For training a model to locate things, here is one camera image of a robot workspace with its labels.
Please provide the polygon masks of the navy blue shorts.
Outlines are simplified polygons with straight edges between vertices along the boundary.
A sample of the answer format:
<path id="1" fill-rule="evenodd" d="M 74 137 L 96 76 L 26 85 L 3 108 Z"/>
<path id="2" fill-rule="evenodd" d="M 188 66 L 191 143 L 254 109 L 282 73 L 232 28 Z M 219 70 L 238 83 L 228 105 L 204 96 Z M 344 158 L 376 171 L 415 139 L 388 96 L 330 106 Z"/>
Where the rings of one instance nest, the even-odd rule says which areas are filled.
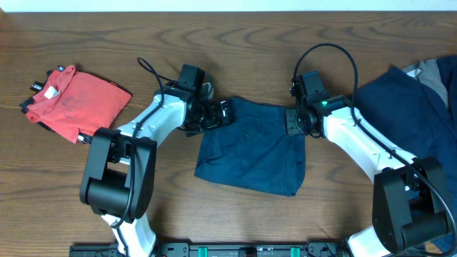
<path id="1" fill-rule="evenodd" d="M 305 136 L 286 133 L 286 108 L 239 97 L 230 104 L 234 122 L 204 133 L 194 176 L 295 196 L 306 175 Z"/>

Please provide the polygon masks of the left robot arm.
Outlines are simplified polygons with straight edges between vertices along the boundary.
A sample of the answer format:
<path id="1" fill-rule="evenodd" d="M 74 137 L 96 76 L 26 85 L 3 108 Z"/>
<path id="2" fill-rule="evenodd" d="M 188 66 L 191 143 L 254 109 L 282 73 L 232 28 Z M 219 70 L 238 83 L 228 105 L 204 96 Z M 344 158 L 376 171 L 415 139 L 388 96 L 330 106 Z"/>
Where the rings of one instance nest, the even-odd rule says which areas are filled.
<path id="1" fill-rule="evenodd" d="M 116 242 L 71 246 L 70 256 L 155 256 L 146 210 L 158 147 L 175 129 L 195 136 L 233 122 L 230 102 L 212 99 L 214 87 L 199 67 L 185 64 L 177 80 L 158 83 L 151 105 L 134 120 L 92 136 L 79 197 L 109 224 Z"/>

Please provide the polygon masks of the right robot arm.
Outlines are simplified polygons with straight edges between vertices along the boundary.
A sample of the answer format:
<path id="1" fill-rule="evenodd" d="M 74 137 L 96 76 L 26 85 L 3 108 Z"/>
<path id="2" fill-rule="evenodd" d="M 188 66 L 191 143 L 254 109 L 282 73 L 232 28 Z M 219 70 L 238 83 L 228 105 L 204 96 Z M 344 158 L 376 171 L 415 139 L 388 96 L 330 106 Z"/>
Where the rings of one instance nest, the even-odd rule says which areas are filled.
<path id="1" fill-rule="evenodd" d="M 456 231 L 445 171 L 434 158 L 397 147 L 345 96 L 330 97 L 317 71 L 295 74 L 286 131 L 325 138 L 343 149 L 373 184 L 372 224 L 346 240 L 350 256 L 429 256 L 429 241 Z"/>

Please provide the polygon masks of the navy blue garment pile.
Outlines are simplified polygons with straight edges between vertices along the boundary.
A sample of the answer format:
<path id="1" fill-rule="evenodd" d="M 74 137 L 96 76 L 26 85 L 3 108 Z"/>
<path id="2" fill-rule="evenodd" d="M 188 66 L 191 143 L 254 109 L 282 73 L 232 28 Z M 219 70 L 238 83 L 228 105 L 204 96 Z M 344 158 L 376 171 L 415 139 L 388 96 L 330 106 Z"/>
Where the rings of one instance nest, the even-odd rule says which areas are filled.
<path id="1" fill-rule="evenodd" d="M 446 172 L 448 202 L 455 207 L 456 56 L 436 60 L 448 90 L 448 109 L 434 90 L 396 66 L 361 87 L 355 106 L 367 122 L 400 148 L 441 163 Z"/>

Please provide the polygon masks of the folded red shirt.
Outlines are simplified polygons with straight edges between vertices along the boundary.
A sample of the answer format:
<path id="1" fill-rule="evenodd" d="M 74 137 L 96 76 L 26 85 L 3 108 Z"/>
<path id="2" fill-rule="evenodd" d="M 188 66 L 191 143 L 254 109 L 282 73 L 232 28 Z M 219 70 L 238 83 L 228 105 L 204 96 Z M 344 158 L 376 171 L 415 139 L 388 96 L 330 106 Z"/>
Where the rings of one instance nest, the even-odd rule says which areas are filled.
<path id="1" fill-rule="evenodd" d="M 81 134 L 93 136 L 110 127 L 130 100 L 131 94 L 114 82 L 69 65 L 52 71 L 24 110 L 31 122 L 76 143 Z"/>

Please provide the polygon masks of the grey garment with label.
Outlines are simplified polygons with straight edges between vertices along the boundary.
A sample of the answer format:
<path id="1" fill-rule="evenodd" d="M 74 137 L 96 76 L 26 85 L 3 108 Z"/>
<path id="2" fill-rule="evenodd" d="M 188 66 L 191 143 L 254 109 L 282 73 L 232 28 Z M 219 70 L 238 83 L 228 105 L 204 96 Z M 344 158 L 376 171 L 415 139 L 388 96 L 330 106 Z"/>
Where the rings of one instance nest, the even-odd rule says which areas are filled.
<path id="1" fill-rule="evenodd" d="M 434 90 L 444 102 L 445 107 L 449 108 L 448 90 L 441 80 L 436 59 L 417 61 L 401 70 L 406 75 Z"/>

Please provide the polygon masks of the folded black garment under red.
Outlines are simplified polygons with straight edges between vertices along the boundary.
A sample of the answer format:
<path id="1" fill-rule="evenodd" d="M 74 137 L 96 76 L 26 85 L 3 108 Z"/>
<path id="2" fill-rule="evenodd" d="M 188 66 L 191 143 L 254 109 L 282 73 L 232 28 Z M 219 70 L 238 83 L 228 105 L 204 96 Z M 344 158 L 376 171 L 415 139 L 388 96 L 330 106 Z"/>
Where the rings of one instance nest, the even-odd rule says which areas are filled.
<path id="1" fill-rule="evenodd" d="M 94 98 L 90 90 L 96 77 L 76 70 L 74 65 L 57 66 L 46 72 L 44 83 L 35 81 L 35 94 L 20 104 L 30 122 L 57 133 L 66 140 L 89 144 L 99 126 L 90 117 Z"/>

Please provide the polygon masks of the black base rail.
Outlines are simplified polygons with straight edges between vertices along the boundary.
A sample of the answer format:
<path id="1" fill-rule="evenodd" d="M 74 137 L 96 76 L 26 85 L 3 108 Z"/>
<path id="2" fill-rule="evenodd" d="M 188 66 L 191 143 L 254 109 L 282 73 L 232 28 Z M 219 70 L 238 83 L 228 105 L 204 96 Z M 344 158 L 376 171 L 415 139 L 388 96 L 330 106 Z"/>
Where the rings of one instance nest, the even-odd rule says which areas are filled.
<path id="1" fill-rule="evenodd" d="M 337 242 L 313 240 L 304 244 L 192 244 L 185 242 L 155 245 L 149 255 L 140 255 L 128 250 L 126 255 L 111 245 L 73 245 L 70 257 L 114 257 L 114 256 L 157 256 L 157 257 L 330 257 L 356 256 L 348 245 Z"/>

